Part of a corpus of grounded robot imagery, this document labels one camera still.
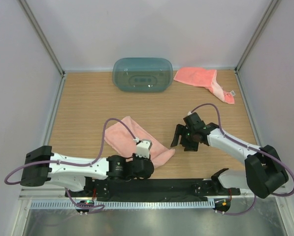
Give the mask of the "left aluminium frame post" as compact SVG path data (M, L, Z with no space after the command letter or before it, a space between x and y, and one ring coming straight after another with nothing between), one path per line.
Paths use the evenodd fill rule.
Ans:
M35 33L37 34L40 42L42 43L44 49L46 50L47 54L49 55L51 61L53 62L54 66L58 70L61 77L65 76L65 71L63 70L58 58L56 57L49 41L47 40L46 35L44 34L40 24L38 23L38 20L36 19L33 11L31 10L29 4L26 0L17 0L19 5L21 6L25 16L27 17L28 21L32 25Z

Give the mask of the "aluminium frame post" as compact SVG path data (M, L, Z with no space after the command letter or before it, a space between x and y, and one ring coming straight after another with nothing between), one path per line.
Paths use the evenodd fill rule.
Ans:
M257 41L261 37L263 31L265 30L267 24L269 23L271 17L275 13L276 9L278 8L281 0L271 0L268 7L266 8L265 12L263 13L256 29L254 30L252 37L250 38L245 50L243 51L242 56L240 57L237 66L235 67L235 73L238 74L239 70L242 68L244 62L248 58L249 54L251 53L252 49L256 45Z
M25 16L27 17L28 21L32 25L35 33L37 34L40 42L42 43L44 49L46 50L47 54L49 55L51 61L53 62L54 66L58 70L61 77L65 76L65 71L63 70L58 58L56 57L49 41L47 40L46 35L44 34L40 24L38 23L38 20L36 19L33 11L31 10L29 4L26 0L17 0L19 5L21 6Z

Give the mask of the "right aluminium frame post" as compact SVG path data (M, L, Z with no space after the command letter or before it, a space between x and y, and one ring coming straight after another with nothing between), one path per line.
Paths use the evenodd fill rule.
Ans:
M239 70L242 68L244 62L248 58L249 54L251 53L252 49L256 45L257 41L261 37L263 31L265 30L267 24L269 23L271 17L275 13L276 9L278 8L281 0L271 0L268 7L266 8L265 12L263 13L256 29L254 30L252 37L250 38L245 50L243 51L242 56L240 57L237 66L235 67L235 73L238 74Z

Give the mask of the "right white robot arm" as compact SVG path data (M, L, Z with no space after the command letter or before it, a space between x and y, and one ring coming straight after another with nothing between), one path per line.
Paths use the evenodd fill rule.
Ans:
M244 165L243 172L224 169L211 182L215 194L222 195L229 188L249 189L257 197L266 198L288 182L286 169L272 146L252 145L225 132L219 124L206 124L199 115L188 113L184 124L177 124L171 143L184 151L197 151L199 144L217 148Z

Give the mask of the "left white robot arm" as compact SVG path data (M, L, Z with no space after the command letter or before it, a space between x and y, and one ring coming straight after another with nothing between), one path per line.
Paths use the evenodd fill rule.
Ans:
M149 157L132 154L130 158L112 155L101 158L94 164L87 158L70 157L52 152L51 146L41 146L26 155L20 185L40 187L44 184L57 185L90 196L93 184L86 178L98 180L146 179L154 172Z

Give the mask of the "teal translucent plastic bin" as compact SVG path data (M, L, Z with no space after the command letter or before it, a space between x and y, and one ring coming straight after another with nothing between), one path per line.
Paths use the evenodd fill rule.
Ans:
M113 84L125 92L163 92L173 81L173 67L163 58L122 58L115 62Z

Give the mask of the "long pink towel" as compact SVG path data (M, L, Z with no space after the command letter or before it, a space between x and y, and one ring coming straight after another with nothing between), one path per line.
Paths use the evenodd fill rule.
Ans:
M150 149L151 161L155 168L166 164L175 154L175 149L168 149L144 130L130 116L122 119L124 124L115 123L106 129L104 140L123 157L130 157L135 152L135 138L147 139L152 142Z

